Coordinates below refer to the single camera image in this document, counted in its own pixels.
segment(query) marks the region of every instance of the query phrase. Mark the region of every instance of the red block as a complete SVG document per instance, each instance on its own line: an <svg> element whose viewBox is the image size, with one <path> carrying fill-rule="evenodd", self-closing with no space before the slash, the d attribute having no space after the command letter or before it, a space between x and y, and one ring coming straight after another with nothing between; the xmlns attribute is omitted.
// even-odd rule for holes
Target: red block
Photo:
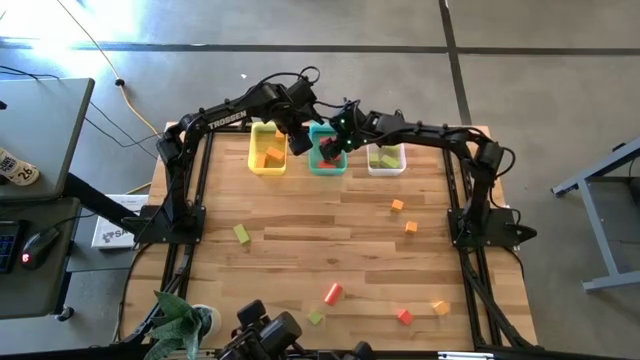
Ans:
<svg viewBox="0 0 640 360"><path fill-rule="evenodd" d="M318 169L335 169L335 168L336 168L335 165L333 165L331 163L328 163L326 161L319 161L318 162Z"/></svg>
<svg viewBox="0 0 640 360"><path fill-rule="evenodd" d="M342 286L338 285L338 283L333 284L333 286L331 286L331 290L329 290L329 293L324 298L324 302L333 306L336 303L336 301L338 301L338 298L340 297L341 293L342 293Z"/></svg>
<svg viewBox="0 0 640 360"><path fill-rule="evenodd" d="M398 320L402 321L403 324L409 325L413 321L413 315L408 310L401 310L398 313Z"/></svg>

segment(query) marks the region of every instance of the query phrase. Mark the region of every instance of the computer mouse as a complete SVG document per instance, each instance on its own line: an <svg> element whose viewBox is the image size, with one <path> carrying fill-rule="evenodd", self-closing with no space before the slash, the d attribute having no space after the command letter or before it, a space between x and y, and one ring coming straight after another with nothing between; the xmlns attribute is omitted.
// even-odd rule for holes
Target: computer mouse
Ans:
<svg viewBox="0 0 640 360"><path fill-rule="evenodd" d="M47 261L51 248L56 244L60 232L55 227L34 234L22 248L20 263L27 270L35 270Z"/></svg>

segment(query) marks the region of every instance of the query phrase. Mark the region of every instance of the concrete floor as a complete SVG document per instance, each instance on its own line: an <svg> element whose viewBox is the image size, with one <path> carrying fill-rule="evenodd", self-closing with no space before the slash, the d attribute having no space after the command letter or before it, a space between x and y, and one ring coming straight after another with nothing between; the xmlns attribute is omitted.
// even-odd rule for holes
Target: concrete floor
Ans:
<svg viewBox="0 0 640 360"><path fill-rule="evenodd" d="M27 10L7 3L0 36L85 41L55 2ZM636 48L633 0L449 0L458 46ZM0 2L0 14L3 4ZM100 41L141 43L406 45L446 44L437 0L65 1ZM107 19L117 14L119 21ZM37 73L90 76L93 101L134 138L148 129L128 111L97 51L53 46L0 49L0 64ZM326 101L361 98L367 109L403 109L426 123L460 123L446 54L109 52L132 101L156 128L200 106L235 97L275 71L313 64ZM605 274L579 194L549 188L640 135L637 57L461 55L473 124L518 155L503 185L510 205L539 235L522 247L539 343L549 349L637 358L640 286L586 295L581 280ZM128 142L99 114L87 115ZM154 144L146 144L154 152ZM72 171L107 193L150 180L154 162L83 127ZM640 165L636 165L636 175ZM104 345L111 339L123 271L74 275L67 302L78 315L0 322L0 353ZM21 334L29 331L28 341Z"/></svg>

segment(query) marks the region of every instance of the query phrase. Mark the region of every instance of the wooden tabletop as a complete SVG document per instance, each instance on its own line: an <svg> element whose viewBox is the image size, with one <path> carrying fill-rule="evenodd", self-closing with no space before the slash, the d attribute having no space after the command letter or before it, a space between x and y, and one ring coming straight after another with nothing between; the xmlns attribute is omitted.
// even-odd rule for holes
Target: wooden tabletop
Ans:
<svg viewBox="0 0 640 360"><path fill-rule="evenodd" d="M449 242L442 151L405 148L407 169L399 177L369 176L364 148L349 154L342 176L314 176L307 156L289 154L284 176L260 177L247 167L248 134L216 134L204 195L205 234L196 247L187 301L217 308L223 328L202 347L226 345L239 325L236 312L261 299L272 318L289 311L298 320L300 344L310 349L351 349L361 340L375 350L472 349L460 262ZM159 204L165 194L159 161L149 202ZM494 198L503 203L500 184ZM393 199L405 202L399 214L390 212ZM408 220L418 223L417 234L405 235ZM236 239L232 228L237 224L247 229L250 245ZM166 252L167 245L158 244L140 257L129 283L123 335L153 306ZM497 303L535 343L518 263L504 249L487 248L486 253ZM328 306L323 299L335 282L344 288L343 297ZM451 313L437 316L432 308L437 301L451 303ZM396 319L401 309L414 315L410 326ZM312 311L325 314L318 326L307 319ZM488 339L481 305L479 314Z"/></svg>

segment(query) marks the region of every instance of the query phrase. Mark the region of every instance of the yellow cable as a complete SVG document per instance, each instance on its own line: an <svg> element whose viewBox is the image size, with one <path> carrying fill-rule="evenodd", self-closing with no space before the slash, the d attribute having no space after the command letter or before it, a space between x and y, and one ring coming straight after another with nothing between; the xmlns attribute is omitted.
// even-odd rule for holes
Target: yellow cable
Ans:
<svg viewBox="0 0 640 360"><path fill-rule="evenodd" d="M151 183L146 183L144 185L140 185L135 189L131 189L131 190L127 191L126 194L130 195L130 194L136 193L136 192L138 192L138 191L140 191L140 190L142 190L142 189L144 189L144 188L146 188L148 186L151 186Z"/></svg>
<svg viewBox="0 0 640 360"><path fill-rule="evenodd" d="M115 66L113 66L107 54L105 54L104 51L102 51L102 48L100 47L100 45L98 45L98 42L96 42L93 39L93 36L91 36L91 34L89 34L89 32L82 26L82 24L80 24L80 22L76 20L73 14L71 14L69 9L67 9L67 7L64 6L64 4L60 0L56 0L56 1L58 2L58 4L60 4L60 6L62 6L64 11L66 11L67 14L69 14L71 19L73 19L73 21L80 27L80 29L82 29L82 31L84 31L84 33L87 34L87 36L89 37L89 39L91 39L91 41L96 46L96 48L98 48L98 50L100 51L104 59L107 60L107 63L109 63L109 67L111 67L111 71L113 71L113 75L115 75L116 80L122 80L120 79L120 75L118 74L118 71L116 70ZM136 109L134 109L134 107L131 105L131 103L129 102L129 99L127 98L127 94L124 92L124 85L118 85L118 87L120 88L120 92L122 92L122 97L124 98L124 102L127 103L127 106L129 107L129 109L131 109L131 111L138 117L138 119L140 119L140 121L142 121L145 125L147 125L151 129L151 131L153 131L154 134L159 135L156 128L154 128L153 125L151 125L144 117L142 117L142 115L140 115L140 113L138 113L138 111L136 111Z"/></svg>

